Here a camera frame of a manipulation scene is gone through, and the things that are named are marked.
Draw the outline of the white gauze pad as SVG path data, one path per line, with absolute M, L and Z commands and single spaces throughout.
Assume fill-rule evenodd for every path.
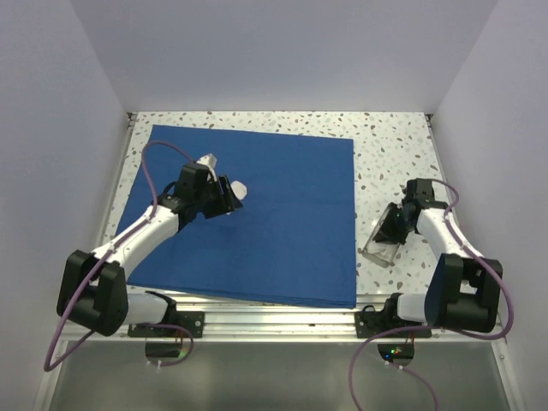
M 231 184 L 232 192 L 238 200 L 244 200 L 247 196 L 247 186 L 239 181 L 233 181 Z
M 369 254 L 379 257 L 381 259 L 388 259 L 391 256 L 393 246 L 387 243 L 369 243 L 366 247 Z

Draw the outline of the metal instrument tray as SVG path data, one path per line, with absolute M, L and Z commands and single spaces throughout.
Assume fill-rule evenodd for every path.
M 392 265 L 396 254 L 402 245 L 394 241 L 384 232 L 384 223 L 391 221 L 398 211 L 396 203 L 389 203 L 383 213 L 376 220 L 372 233 L 368 237 L 365 246 L 361 249 L 360 255 L 374 264 L 387 268 Z

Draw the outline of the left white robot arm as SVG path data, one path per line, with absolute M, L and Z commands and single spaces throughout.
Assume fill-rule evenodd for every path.
M 109 337 L 124 325 L 149 326 L 165 337 L 178 325 L 176 302 L 147 290 L 129 295 L 127 280 L 156 248 L 198 216 L 209 219 L 242 207 L 247 187 L 212 166 L 187 163 L 137 220 L 91 252 L 76 250 L 67 258 L 57 300 L 62 321 L 72 321 Z

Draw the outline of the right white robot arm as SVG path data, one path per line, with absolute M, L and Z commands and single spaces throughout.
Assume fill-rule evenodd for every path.
M 497 320 L 503 267 L 469 244 L 456 225 L 451 204 L 437 200 L 434 182 L 407 181 L 401 202 L 387 205 L 362 251 L 387 268 L 415 233 L 426 239 L 437 260 L 426 292 L 391 295 L 381 325 L 395 337 L 411 325 L 489 333 Z

